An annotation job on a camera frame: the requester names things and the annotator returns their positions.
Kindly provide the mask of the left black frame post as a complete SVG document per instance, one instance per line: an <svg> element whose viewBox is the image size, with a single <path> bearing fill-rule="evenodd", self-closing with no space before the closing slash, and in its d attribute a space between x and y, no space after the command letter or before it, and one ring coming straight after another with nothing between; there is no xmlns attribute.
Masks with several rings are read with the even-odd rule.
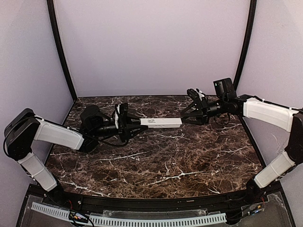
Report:
<svg viewBox="0 0 303 227"><path fill-rule="evenodd" d="M56 17L56 12L55 12L54 1L47 0L46 2L47 2L47 7L48 7L48 14L49 14L49 19L50 19L50 23L51 23L53 38L54 38L55 46L57 49L57 54L58 54L58 57L60 60L60 64L62 67L63 75L64 75L65 81L67 83L71 98L72 98L73 102L75 102L78 99L78 97L77 97L76 90L75 90L75 87L74 87L72 79L71 79L67 61L65 58L63 45L62 45L60 32L59 32L59 27L58 27L58 22L57 22L57 17Z"/></svg>

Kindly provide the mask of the black frame post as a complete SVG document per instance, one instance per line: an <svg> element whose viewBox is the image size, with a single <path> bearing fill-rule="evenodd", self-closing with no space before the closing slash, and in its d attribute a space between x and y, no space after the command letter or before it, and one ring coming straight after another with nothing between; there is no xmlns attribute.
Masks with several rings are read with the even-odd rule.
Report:
<svg viewBox="0 0 303 227"><path fill-rule="evenodd" d="M239 57L239 62L238 66L236 69L235 77L233 80L233 86L234 89L237 90L240 79L242 76L246 56L248 53L249 49L249 44L250 44L250 39L251 39L251 34L252 34L252 29L254 25L254 19L255 19L255 13L256 13L256 8L257 8L257 0L251 0L250 1L250 7L249 7L249 12L248 12L248 19L247 19L247 24L246 24L246 29L245 29L245 34L243 38L243 44L242 44L242 49Z"/></svg>
<svg viewBox="0 0 303 227"><path fill-rule="evenodd" d="M72 98L73 102L75 102L78 99L78 97L77 97L76 90L75 90L75 87L74 87L72 79L71 79L67 61L65 58L63 45L62 45L60 32L59 32L59 27L58 27L58 22L57 22L57 17L56 17L56 12L55 12L54 1L47 0L46 2L47 2L47 7L48 7L48 14L49 14L49 19L50 19L50 23L51 23L53 38L54 38L55 46L57 49L57 54L58 54L58 57L60 60L60 64L62 67L63 75L64 75L65 81L67 83L71 98Z"/></svg>

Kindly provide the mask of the right black frame post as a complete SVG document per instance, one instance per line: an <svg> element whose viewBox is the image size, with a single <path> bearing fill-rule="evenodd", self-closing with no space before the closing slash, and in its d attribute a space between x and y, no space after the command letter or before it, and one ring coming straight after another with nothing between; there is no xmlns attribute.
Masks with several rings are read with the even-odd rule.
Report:
<svg viewBox="0 0 303 227"><path fill-rule="evenodd" d="M240 79L242 76L246 56L248 53L249 49L249 44L250 44L250 39L251 39L251 34L252 34L252 29L254 25L254 19L255 19L255 13L256 13L256 8L257 8L257 0L251 0L250 1L250 7L249 7L249 12L248 12L248 19L247 19L247 24L246 24L246 29L245 29L245 34L243 38L243 44L242 44L242 49L239 57L239 62L238 66L236 69L235 77L233 80L233 86L234 89L237 90Z"/></svg>

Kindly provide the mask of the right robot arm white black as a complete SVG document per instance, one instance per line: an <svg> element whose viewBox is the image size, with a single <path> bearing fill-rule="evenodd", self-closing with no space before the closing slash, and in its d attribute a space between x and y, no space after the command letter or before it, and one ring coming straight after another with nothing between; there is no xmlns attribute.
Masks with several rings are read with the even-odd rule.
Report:
<svg viewBox="0 0 303 227"><path fill-rule="evenodd" d="M182 122L204 125L210 118L221 114L237 115L272 124L290 134L284 151L248 183L248 188L265 188L303 162L303 111L301 109L275 104L257 96L238 96L230 78L214 81L214 88L218 97L216 101L210 101L198 89L187 90L192 103L181 111Z"/></svg>

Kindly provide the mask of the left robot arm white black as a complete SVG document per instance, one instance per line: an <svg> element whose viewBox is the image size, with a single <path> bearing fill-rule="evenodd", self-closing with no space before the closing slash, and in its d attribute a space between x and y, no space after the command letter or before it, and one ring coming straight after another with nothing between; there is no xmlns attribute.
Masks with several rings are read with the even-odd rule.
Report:
<svg viewBox="0 0 303 227"><path fill-rule="evenodd" d="M80 115L79 129L65 127L24 109L4 131L3 151L18 162L46 192L58 190L60 184L32 151L34 140L68 147L81 152L91 152L99 143L108 144L107 139L117 135L120 147L130 139L148 129L139 117L128 114L128 105L115 105L111 116L102 113L97 105L89 105Z"/></svg>

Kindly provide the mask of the white remote control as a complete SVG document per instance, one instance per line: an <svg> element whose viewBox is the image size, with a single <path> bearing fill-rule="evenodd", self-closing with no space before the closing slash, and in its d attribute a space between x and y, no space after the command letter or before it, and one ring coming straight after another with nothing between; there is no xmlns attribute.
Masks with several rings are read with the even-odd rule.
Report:
<svg viewBox="0 0 303 227"><path fill-rule="evenodd" d="M140 124L153 129L179 128L182 120L180 118L140 118Z"/></svg>

